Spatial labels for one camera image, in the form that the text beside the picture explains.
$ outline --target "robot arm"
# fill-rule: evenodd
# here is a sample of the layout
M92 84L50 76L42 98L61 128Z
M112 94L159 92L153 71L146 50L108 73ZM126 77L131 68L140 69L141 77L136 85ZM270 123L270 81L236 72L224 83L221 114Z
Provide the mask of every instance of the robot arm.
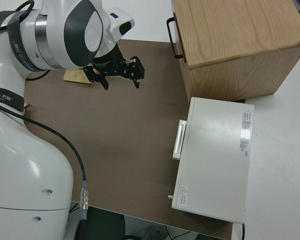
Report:
M87 78L105 89L109 85L105 77L118 75L139 88L145 74L139 58L126 61L117 45L134 25L133 18L119 8L106 12L100 0L45 0L35 22L38 49L32 46L29 55L40 55L31 59L40 69L86 66Z
M26 77L44 70L84 67L104 87L113 75L139 87L139 59L126 61L117 45L133 26L101 0L44 0L41 10L0 12L0 105L22 115ZM66 157L0 110L0 240L62 240L72 187Z

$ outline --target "electrical cable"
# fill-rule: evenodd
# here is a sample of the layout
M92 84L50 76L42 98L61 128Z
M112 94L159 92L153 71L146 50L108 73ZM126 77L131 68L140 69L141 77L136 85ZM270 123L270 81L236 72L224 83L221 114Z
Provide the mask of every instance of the electrical cable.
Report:
M182 233L182 234L177 235L177 236L175 236L175 237L172 238L171 235L170 235L169 232L168 232L167 225L165 225L165 230L166 230L166 233L168 234L170 240L175 240L176 238L179 238L179 237L181 237L181 236L183 236L183 235L186 235L186 234L191 233L191 231L187 231L187 232L185 232L185 233Z
M29 7L27 8L27 10L20 16L20 23L25 20L28 15L30 14L30 12L33 10L34 8L34 5L35 5L35 1L33 0L29 0L29 1L25 1L23 4L21 4L17 9L16 11L20 11L21 9L23 9L25 6L29 5ZM7 30L7 26L1 26L0 27L0 31L3 31L3 30Z
M79 165L81 167L82 179L83 179L83 181L86 181L86 171L85 171L84 164L83 164L83 162L81 160L81 157L80 157L78 151L76 150L75 146L66 137L64 137L61 133L57 132L56 130L52 129L51 127L48 127L48 126L46 126L46 125L44 125L44 124L42 124L40 122L37 122L37 121L32 120L32 119L30 119L28 117L25 117L25 116L22 116L22 115L20 115L18 113L15 113L14 111L6 109L3 106L0 106L0 110L3 111L3 112L5 112L5 113L7 113L7 114L10 114L10 115L12 115L12 116L14 116L16 118L22 119L22 120L24 120L26 122L29 122L29 123L34 124L34 125L37 125L37 126L43 128L45 130L48 130L49 132L57 135L59 138L61 138L63 141L65 141L70 146L70 148L72 149L72 151L74 152L74 154L75 154L75 156L76 156L76 158L77 158L77 160L79 162Z
M245 224L242 224L242 240L245 240L245 234L246 234Z
M164 225L165 226L165 231L166 231L166 234L168 234L168 237L170 238L170 240L172 240L172 237L170 236L169 232L168 232L168 228L167 228L167 225Z
M45 77L48 73L50 73L51 70L47 70L45 71L44 74L40 75L40 76L37 76L37 77L34 77L34 78L26 78L25 80L26 81L36 81L36 80L39 80L39 79L42 79L43 77Z
M77 207L76 209L69 211L69 213L73 213L74 211L78 210L80 207Z
M78 240L84 240L85 236L85 228L86 228L86 220L82 219L81 220L81 226L80 226L80 231L79 231L79 238Z
M75 209L75 207L78 206L78 205L79 205L79 203L76 203L76 204L69 210L69 213L71 213L71 212Z

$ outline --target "white label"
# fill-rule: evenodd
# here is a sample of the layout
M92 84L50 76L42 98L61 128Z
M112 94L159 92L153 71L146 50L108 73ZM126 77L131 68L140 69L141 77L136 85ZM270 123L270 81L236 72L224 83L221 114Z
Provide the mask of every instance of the white label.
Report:
M250 135L251 135L251 112L248 110L243 113L241 134L240 134L240 153L247 157L249 155Z
M180 189L179 189L180 195L179 195L178 205L181 205L181 206L187 205L188 192L189 192L189 187L187 187L187 186L180 187Z

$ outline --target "wooden cabinet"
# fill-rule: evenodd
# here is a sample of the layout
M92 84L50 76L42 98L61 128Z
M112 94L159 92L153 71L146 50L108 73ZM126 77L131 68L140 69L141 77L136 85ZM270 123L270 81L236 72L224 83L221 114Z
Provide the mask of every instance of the wooden cabinet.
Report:
M172 0L188 100L273 94L300 58L291 0Z

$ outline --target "brown table mat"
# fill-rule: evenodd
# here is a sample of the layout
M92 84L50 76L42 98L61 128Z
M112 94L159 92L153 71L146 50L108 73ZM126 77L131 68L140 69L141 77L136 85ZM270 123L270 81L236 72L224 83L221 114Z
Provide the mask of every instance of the brown table mat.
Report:
M165 42L120 40L127 59L138 56L145 78L108 77L101 84L65 82L64 70L27 82L26 116L62 133L84 162L91 206L231 239L232 223L171 208L178 172L172 159L179 119L187 120L188 100L178 60ZM73 168L74 201L79 200L81 171L71 149L58 137L27 124L52 143Z

